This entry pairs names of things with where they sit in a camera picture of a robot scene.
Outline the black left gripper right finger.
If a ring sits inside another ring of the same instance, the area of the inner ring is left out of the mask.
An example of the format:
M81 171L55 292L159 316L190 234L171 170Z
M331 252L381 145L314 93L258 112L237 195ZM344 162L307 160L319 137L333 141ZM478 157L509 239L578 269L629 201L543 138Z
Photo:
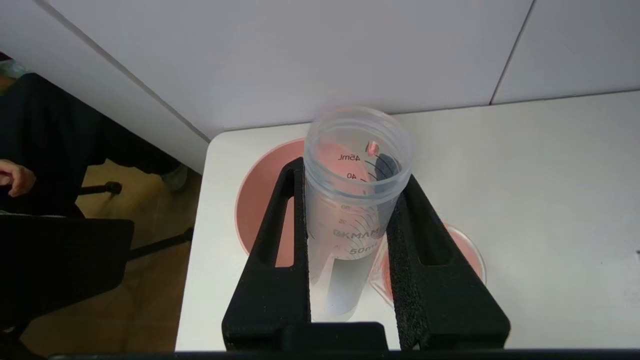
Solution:
M398 341L407 350L502 349L511 324L409 178L387 227Z

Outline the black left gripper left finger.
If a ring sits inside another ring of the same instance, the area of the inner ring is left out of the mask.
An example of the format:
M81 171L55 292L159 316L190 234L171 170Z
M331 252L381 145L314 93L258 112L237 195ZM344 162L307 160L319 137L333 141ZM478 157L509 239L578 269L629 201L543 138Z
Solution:
M302 157L279 173L247 262L222 318L228 351L270 351L281 332L311 321L309 256ZM277 267L288 201L294 201L293 263Z

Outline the bare person hand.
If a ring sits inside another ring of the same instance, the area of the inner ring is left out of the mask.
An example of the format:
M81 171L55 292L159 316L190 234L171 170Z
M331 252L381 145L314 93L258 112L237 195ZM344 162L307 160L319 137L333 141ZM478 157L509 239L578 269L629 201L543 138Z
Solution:
M8 187L8 196L17 198L29 193L37 178L30 169L15 162L0 160L0 186Z

